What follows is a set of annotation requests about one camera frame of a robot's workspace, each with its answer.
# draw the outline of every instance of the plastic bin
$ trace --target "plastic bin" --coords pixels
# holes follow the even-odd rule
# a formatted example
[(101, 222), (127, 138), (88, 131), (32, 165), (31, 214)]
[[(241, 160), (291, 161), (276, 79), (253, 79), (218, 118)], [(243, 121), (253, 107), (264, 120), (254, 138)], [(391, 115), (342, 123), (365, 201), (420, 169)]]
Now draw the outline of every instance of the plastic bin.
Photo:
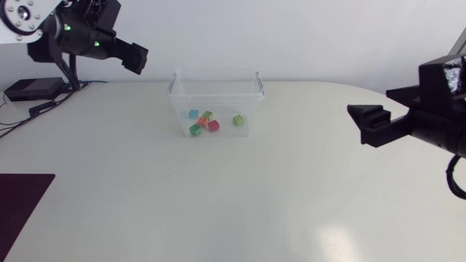
[[(213, 112), (213, 119), (220, 129), (203, 128), (198, 137), (248, 136), (256, 117), (257, 106), (265, 98), (264, 85), (259, 73), (252, 68), (235, 69), (178, 69), (167, 89), (186, 136), (194, 137), (189, 128), (197, 119), (190, 119), (189, 112), (198, 110), (199, 117)], [(235, 116), (241, 115), (245, 122), (237, 126)]]

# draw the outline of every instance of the red cube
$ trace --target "red cube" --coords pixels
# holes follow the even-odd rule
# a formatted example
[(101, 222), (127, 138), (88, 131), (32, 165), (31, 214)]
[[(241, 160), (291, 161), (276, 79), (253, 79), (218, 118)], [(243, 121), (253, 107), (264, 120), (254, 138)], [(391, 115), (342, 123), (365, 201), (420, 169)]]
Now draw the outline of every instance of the red cube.
[(201, 117), (199, 118), (199, 120), (197, 120), (197, 124), (204, 128), (207, 127), (208, 122), (209, 122), (209, 118), (207, 117)]
[(210, 121), (209, 129), (210, 131), (217, 131), (220, 129), (220, 124), (217, 122), (217, 120)]

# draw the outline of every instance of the colored block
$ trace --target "colored block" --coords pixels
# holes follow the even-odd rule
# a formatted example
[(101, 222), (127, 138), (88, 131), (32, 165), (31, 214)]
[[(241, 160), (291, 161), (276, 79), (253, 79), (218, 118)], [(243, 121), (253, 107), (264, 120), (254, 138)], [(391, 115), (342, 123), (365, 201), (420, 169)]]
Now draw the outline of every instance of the colored block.
[(220, 129), (220, 124), (217, 122), (217, 120), (210, 121), (208, 125), (210, 131), (217, 131)]
[(197, 119), (199, 118), (199, 110), (191, 110), (189, 112), (189, 118), (190, 119)]
[(209, 112), (209, 111), (206, 111), (202, 114), (202, 117), (207, 117), (209, 118), (209, 121), (212, 121), (213, 120), (213, 113), (212, 112)]
[(206, 128), (209, 122), (209, 118), (207, 117), (201, 117), (199, 120), (197, 120), (197, 124), (201, 127)]
[(245, 118), (242, 117), (241, 115), (233, 117), (233, 123), (235, 126), (242, 126), (245, 123)]
[(189, 128), (189, 132), (191, 132), (191, 134), (193, 134), (193, 135), (199, 135), (202, 132), (202, 127), (199, 126), (198, 124), (193, 124)]

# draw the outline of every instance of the green cube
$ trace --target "green cube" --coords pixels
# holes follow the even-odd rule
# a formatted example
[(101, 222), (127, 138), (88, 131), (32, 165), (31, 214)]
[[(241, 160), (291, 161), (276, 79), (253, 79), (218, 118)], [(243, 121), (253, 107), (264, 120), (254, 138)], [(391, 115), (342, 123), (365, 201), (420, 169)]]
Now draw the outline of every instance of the green cube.
[(209, 111), (206, 111), (202, 114), (202, 117), (206, 117), (206, 118), (209, 118), (209, 121), (212, 121), (213, 120), (213, 113), (212, 112), (209, 112)]
[(237, 127), (244, 125), (245, 123), (245, 118), (242, 117), (241, 115), (233, 117), (233, 124)]
[(199, 135), (202, 132), (202, 127), (199, 126), (198, 124), (193, 124), (189, 128), (189, 132), (191, 132), (192, 135)]

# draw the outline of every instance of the table surface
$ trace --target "table surface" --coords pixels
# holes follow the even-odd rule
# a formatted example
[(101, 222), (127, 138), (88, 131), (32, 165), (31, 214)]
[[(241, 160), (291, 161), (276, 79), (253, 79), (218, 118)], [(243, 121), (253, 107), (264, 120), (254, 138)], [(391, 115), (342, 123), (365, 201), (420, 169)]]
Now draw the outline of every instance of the table surface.
[[(362, 146), (346, 110), (407, 108), (340, 84), (265, 85), (247, 138), (186, 138), (167, 83), (118, 83), (1, 139), (0, 172), (57, 175), (7, 261), (466, 259), (451, 155), (412, 137)], [(0, 120), (32, 102), (13, 105)]]

